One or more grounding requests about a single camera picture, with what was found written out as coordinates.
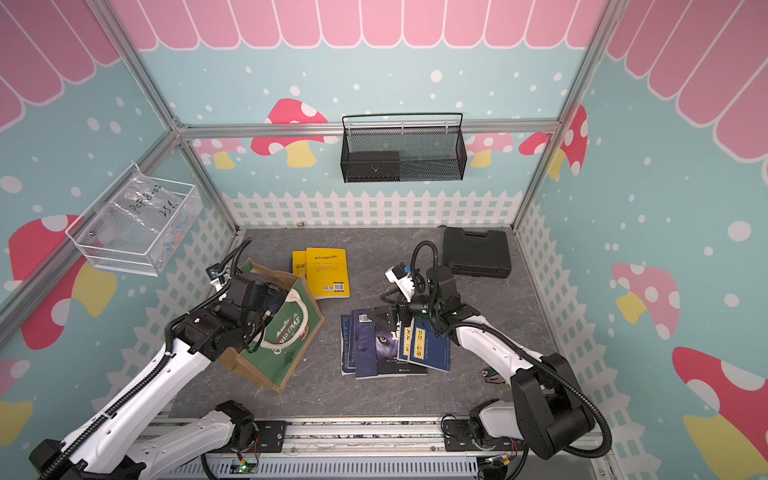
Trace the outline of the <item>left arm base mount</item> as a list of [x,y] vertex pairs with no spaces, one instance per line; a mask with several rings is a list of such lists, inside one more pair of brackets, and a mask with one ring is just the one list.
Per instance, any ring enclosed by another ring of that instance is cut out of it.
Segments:
[[287,421],[257,420],[250,410],[234,400],[217,405],[215,410],[226,415],[233,427],[220,451],[240,454],[282,452]]

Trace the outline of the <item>dark wolf cover book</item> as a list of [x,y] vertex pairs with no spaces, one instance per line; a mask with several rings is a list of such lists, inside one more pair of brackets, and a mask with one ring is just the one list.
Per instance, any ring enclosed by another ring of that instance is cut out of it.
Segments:
[[427,374],[425,367],[399,359],[399,332],[397,330],[390,331],[388,328],[376,324],[375,347],[378,376],[396,377]]

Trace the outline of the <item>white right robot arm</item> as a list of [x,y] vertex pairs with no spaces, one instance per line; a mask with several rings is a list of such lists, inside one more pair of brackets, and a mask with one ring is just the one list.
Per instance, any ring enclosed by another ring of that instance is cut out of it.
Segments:
[[467,430],[478,447],[521,441],[542,459],[560,451],[580,458],[610,451],[608,422],[581,390],[565,357],[530,350],[493,327],[461,299],[447,267],[421,274],[399,263],[385,276],[393,287],[382,296],[386,306],[373,313],[376,323],[414,328],[423,320],[437,337],[482,359],[510,387],[511,400],[491,399],[470,412]]

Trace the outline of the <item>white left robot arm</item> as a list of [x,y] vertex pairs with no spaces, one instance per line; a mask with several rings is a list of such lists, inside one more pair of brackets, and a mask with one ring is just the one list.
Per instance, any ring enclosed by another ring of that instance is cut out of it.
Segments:
[[237,454],[261,438],[253,414],[229,400],[171,433],[140,435],[178,393],[230,349],[244,348],[287,293],[253,273],[237,273],[195,309],[170,321],[164,345],[136,378],[62,440],[44,440],[29,460],[42,479],[159,479],[209,452]]

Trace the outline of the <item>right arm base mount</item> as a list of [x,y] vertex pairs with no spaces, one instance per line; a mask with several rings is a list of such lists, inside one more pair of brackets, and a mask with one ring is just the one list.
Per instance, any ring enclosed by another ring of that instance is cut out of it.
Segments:
[[444,448],[448,452],[513,452],[517,444],[508,437],[491,437],[475,417],[445,414],[439,421]]

